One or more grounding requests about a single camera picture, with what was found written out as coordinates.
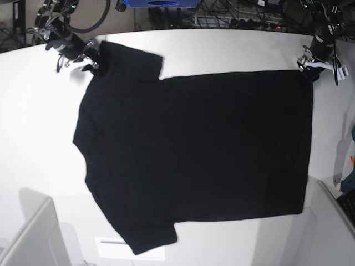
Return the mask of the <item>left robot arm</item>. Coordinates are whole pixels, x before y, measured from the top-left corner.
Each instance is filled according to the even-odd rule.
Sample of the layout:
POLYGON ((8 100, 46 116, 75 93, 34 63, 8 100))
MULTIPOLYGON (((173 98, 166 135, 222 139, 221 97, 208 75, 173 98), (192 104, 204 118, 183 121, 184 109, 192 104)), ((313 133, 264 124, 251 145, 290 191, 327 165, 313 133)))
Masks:
POLYGON ((344 31, 344 23, 337 16, 338 7, 322 1, 301 1, 301 4, 311 12, 316 25, 311 45, 303 45, 303 55, 297 59, 299 71, 312 83, 324 70, 330 70, 335 84, 338 84, 349 76, 336 52, 336 39, 344 31))

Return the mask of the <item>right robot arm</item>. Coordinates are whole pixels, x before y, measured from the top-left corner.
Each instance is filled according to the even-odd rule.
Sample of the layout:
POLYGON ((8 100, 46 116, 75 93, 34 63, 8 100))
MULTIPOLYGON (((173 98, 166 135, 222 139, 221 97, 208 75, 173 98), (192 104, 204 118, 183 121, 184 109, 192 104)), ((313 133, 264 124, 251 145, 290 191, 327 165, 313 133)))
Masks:
POLYGON ((79 64, 81 71, 89 71, 93 75, 103 76, 107 65, 99 53, 99 44, 95 40, 84 41, 78 33, 89 33, 97 29, 108 15, 111 1, 106 1, 100 19, 86 29, 74 28, 70 25, 71 15, 78 6, 78 1, 44 1, 37 12, 34 27, 28 28, 37 43, 44 43, 45 49, 54 49, 59 53, 56 72, 71 64, 79 64))

